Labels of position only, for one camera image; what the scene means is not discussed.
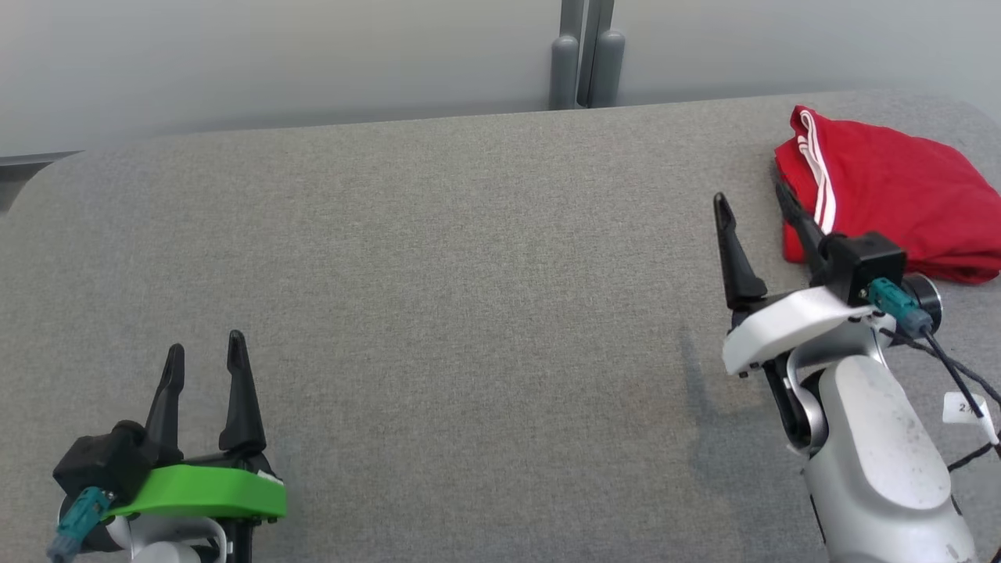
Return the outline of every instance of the gray padded table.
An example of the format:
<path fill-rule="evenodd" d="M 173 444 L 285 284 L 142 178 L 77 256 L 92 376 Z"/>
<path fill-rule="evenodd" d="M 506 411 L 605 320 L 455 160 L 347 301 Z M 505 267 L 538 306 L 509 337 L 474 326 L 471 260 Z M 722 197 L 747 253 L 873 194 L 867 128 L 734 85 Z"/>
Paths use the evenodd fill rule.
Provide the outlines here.
<path fill-rule="evenodd" d="M 951 144 L 1001 185 L 1001 129 L 901 92 L 210 133 L 49 166 L 0 218 L 3 559 L 44 558 L 55 463 L 145 420 L 175 342 L 181 449 L 214 451 L 240 329 L 289 493 L 255 561 L 818 560 L 764 382 L 723 372 L 711 205 L 728 194 L 773 291 L 804 287 L 769 179 L 795 103 Z M 942 293 L 942 342 L 1001 383 L 1001 284 Z M 947 460 L 979 445 L 940 422 L 940 365 L 889 360 Z M 999 477 L 954 477 L 983 554 Z"/>

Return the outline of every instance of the white cable label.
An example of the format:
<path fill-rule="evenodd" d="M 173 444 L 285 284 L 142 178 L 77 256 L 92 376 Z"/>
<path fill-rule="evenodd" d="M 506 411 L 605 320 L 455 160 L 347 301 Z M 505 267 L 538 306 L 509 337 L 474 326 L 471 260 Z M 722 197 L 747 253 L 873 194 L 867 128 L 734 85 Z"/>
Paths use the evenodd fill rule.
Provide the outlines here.
<path fill-rule="evenodd" d="M 991 422 L 991 412 L 987 409 L 987 401 L 979 395 L 974 395 L 973 400 L 977 402 L 980 412 L 984 414 L 984 418 L 993 428 L 994 423 Z M 945 402 L 942 405 L 942 422 L 945 424 L 981 424 L 966 398 L 958 391 L 950 391 L 945 394 Z"/>

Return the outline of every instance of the black cable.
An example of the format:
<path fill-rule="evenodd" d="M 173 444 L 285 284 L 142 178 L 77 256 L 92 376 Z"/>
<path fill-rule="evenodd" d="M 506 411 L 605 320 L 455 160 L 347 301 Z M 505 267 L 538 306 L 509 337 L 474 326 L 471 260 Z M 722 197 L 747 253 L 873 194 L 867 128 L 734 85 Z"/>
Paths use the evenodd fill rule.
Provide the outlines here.
<path fill-rule="evenodd" d="M 951 464 L 949 464 L 949 473 L 952 473 L 953 471 L 956 471 L 961 467 L 965 467 L 973 460 L 982 457 L 987 452 L 990 452 L 993 448 L 994 446 L 992 446 L 991 444 L 984 444 L 983 446 L 977 448 L 976 450 L 970 452 L 969 454 L 963 456 L 962 458 L 952 462 Z"/>
<path fill-rule="evenodd" d="M 942 347 L 939 345 L 938 341 L 935 340 L 935 337 L 932 336 L 931 328 L 925 327 L 921 329 L 921 335 L 924 336 L 925 340 L 928 341 L 928 344 L 931 345 L 932 350 L 935 351 L 935 356 L 938 356 L 939 360 L 942 361 L 945 369 L 948 370 L 949 375 L 952 376 L 952 381 L 956 382 L 956 387 L 958 387 L 959 392 L 963 394 L 963 397 L 966 399 L 966 403 L 970 406 L 973 414 L 976 415 L 978 419 L 984 418 L 984 413 L 980 410 L 980 405 L 977 405 L 977 402 L 973 400 L 973 394 L 970 393 L 970 388 L 966 387 L 966 383 L 963 381 L 963 378 L 959 377 L 959 372 L 956 371 L 956 367 L 949 362 L 949 357 L 946 355 L 945 351 L 942 350 Z"/>
<path fill-rule="evenodd" d="M 928 348 L 927 346 L 925 346 L 925 345 L 923 345 L 923 344 L 915 341 L 914 339 L 912 339 L 910 337 L 906 337 L 904 335 L 898 335 L 897 333 L 894 333 L 893 331 L 891 331 L 889 329 L 880 329 L 879 332 L 882 335 L 890 337 L 891 339 L 893 339 L 896 342 L 903 343 L 904 345 L 906 345 L 906 346 L 908 346 L 910 348 L 913 348 L 914 350 L 920 350 L 921 352 L 924 352 L 925 354 L 927 354 L 927 355 L 929 355 L 929 356 L 931 356 L 933 358 L 937 358 L 938 360 L 942 361 L 946 365 L 947 368 L 951 365 L 956 370 L 959 370 L 960 372 L 962 372 L 964 376 L 970 378 L 971 380 L 973 380 L 974 382 L 976 382 L 978 385 L 980 385 L 980 387 L 982 387 L 984 389 L 984 391 L 987 393 L 987 395 L 989 395 L 991 397 L 991 399 L 993 399 L 994 402 L 998 404 L 998 407 L 1001 408 L 1001 394 L 999 394 L 998 391 L 996 389 L 994 389 L 994 386 L 992 386 L 990 383 L 988 383 L 987 380 L 985 380 L 982 376 L 980 376 L 979 374 L 977 374 L 973 370 L 967 368 L 963 364 L 961 364 L 958 361 L 952 359 L 951 357 L 949 357 L 948 355 L 946 355 L 944 352 L 943 352 L 943 357 L 944 357 L 944 359 L 943 359 L 943 357 L 940 357 L 938 354 L 936 354 L 936 352 L 934 350 L 932 350 L 932 349 Z M 963 456 L 961 459 L 956 460 L 955 462 L 953 462 L 952 464 L 950 464 L 949 465 L 949 472 L 951 473 L 951 472 L 953 472 L 953 471 L 955 471 L 955 470 L 957 470 L 957 469 L 959 469 L 961 467 L 964 467 L 964 466 L 968 465 L 973 460 L 975 460 L 977 458 L 980 458 L 980 457 L 983 457 L 985 454 L 987 454 L 988 452 L 990 452 L 992 449 L 998 454 L 998 457 L 1001 457 L 1001 448 L 998 448 L 996 446 L 992 446 L 991 444 L 985 444 L 984 446 L 981 446 L 977 450 L 974 450 L 973 452 L 970 452 L 966 456 Z"/>
<path fill-rule="evenodd" d="M 896 342 L 899 342 L 899 343 L 904 344 L 904 345 L 906 345 L 906 346 L 908 346 L 910 348 L 913 348 L 914 350 L 920 350 L 921 352 L 924 352 L 925 354 L 927 354 L 929 356 L 938 358 L 938 355 L 935 354 L 934 350 L 932 350 L 932 349 L 928 348 L 927 346 L 925 346 L 925 345 L 923 345 L 923 344 L 915 341 L 912 338 L 906 337 L 904 335 L 898 335 L 897 333 L 894 333 L 893 331 L 891 331 L 889 329 L 880 329 L 879 332 L 881 334 L 887 336 L 887 337 L 890 337 L 891 339 L 894 339 Z M 966 377 L 970 378 L 971 380 L 977 382 L 977 385 L 979 385 L 980 387 L 984 388 L 984 391 L 987 392 L 987 395 L 989 395 L 990 398 L 993 399 L 994 402 L 998 404 L 998 407 L 1001 408 L 1001 393 L 998 393 L 998 391 L 996 389 L 994 389 L 994 387 L 987 380 L 985 380 L 982 376 L 980 376 L 979 374 L 977 374 L 973 370 L 971 370 L 971 369 L 967 368 L 966 366 L 964 366 L 963 364 L 959 363 L 959 361 L 957 361 L 957 360 L 955 360 L 953 358 L 950 358 L 948 356 L 946 358 L 948 358 L 949 363 L 952 364 L 953 366 L 955 366 L 955 368 L 957 370 L 959 370 L 960 372 L 962 372 L 962 374 L 964 376 L 966 376 Z"/>

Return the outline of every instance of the white stripe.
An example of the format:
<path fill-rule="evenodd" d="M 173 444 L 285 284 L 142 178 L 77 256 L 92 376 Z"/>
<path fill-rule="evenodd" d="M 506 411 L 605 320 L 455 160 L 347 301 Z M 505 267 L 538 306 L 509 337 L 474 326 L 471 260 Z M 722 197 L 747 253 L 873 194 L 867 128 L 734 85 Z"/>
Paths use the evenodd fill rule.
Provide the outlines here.
<path fill-rule="evenodd" d="M 807 159 L 807 164 L 813 172 L 814 181 L 817 182 L 817 206 L 814 209 L 814 220 L 820 225 L 822 231 L 829 234 L 834 230 L 834 217 L 838 210 L 838 204 L 834 198 L 834 186 L 831 184 L 831 175 L 827 171 L 827 163 L 824 162 L 824 155 L 820 150 L 817 124 L 810 111 L 804 109 L 800 112 L 800 122 L 806 127 L 807 136 L 800 135 L 796 141 L 799 144 L 800 153 Z"/>

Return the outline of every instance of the folded red garment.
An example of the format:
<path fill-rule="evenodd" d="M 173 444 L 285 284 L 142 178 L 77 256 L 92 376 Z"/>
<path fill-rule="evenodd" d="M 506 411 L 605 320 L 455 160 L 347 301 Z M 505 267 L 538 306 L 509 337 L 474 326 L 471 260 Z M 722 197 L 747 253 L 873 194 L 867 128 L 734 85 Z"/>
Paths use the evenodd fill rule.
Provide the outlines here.
<path fill-rule="evenodd" d="M 998 275 L 1001 195 L 958 150 L 801 105 L 791 123 L 776 162 L 824 232 L 878 230 L 907 251 L 909 271 L 965 284 Z M 804 261 L 788 223 L 783 254 Z"/>

